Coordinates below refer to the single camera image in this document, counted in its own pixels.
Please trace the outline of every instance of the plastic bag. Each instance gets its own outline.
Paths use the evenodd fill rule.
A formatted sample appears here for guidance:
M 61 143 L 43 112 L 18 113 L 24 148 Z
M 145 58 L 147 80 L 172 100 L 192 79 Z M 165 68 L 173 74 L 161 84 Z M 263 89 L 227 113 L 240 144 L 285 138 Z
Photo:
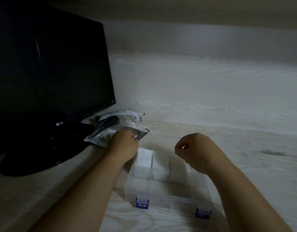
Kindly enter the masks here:
M 110 138 L 118 130 L 132 131 L 135 134 L 134 139 L 138 141 L 149 132 L 141 124 L 141 116 L 144 114 L 133 110 L 118 110 L 101 116 L 95 116 L 97 122 L 95 129 L 84 141 L 107 147 Z

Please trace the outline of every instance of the left hand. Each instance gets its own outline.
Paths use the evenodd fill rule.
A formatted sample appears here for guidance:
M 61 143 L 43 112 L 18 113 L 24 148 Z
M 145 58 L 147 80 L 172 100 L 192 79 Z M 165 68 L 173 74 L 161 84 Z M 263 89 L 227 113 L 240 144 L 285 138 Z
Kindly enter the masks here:
M 138 151 L 138 142 L 130 130 L 117 131 L 106 148 L 106 154 L 112 156 L 122 165 L 132 159 Z

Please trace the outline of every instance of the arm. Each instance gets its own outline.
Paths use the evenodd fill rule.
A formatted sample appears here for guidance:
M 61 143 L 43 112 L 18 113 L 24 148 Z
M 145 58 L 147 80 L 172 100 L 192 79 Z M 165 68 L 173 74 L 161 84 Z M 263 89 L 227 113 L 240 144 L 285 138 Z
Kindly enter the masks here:
M 30 231 L 98 231 L 124 163 L 138 151 L 131 131 L 118 131 L 97 162 Z
M 175 153 L 212 179 L 232 232 L 292 231 L 209 137 L 200 133 L 186 135 L 176 144 Z

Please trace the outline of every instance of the hand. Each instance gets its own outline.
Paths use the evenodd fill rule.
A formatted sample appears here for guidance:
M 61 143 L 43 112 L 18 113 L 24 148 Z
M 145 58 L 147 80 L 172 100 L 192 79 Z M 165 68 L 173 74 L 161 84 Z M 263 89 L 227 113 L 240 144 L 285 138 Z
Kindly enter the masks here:
M 211 168 L 230 162 L 224 152 L 200 133 L 188 134 L 175 145 L 175 153 L 196 171 L 207 174 Z
M 122 165 L 125 164 L 138 151 L 138 142 L 133 139 L 134 137 L 130 130 L 117 131 L 109 141 L 106 155 L 114 157 L 115 161 Z

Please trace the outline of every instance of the forearm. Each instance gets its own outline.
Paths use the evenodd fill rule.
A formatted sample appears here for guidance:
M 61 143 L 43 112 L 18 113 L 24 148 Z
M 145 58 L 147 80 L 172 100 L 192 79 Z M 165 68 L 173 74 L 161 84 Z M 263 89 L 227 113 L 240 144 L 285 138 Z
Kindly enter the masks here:
M 250 180 L 231 162 L 209 171 L 223 202 L 230 227 L 245 231 L 291 231 Z
M 30 231 L 98 231 L 122 166 L 105 155 Z

